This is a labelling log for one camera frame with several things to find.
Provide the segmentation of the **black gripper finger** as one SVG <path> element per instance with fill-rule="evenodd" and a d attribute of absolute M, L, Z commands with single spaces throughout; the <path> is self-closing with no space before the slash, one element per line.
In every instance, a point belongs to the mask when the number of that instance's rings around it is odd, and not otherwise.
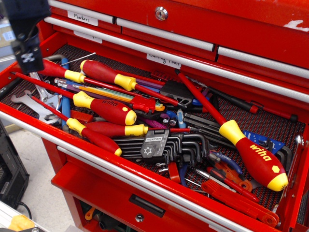
<path fill-rule="evenodd" d="M 40 40 L 37 34 L 27 38 L 25 34 L 21 33 L 11 45 L 23 74 L 44 69 Z"/>

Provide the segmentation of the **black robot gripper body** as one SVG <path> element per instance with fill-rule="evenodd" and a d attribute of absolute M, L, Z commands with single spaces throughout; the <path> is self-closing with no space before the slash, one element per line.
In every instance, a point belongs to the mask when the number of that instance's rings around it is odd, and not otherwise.
<path fill-rule="evenodd" d="M 18 39 L 35 35 L 36 25 L 51 15 L 47 0 L 3 0 L 2 8 Z"/>

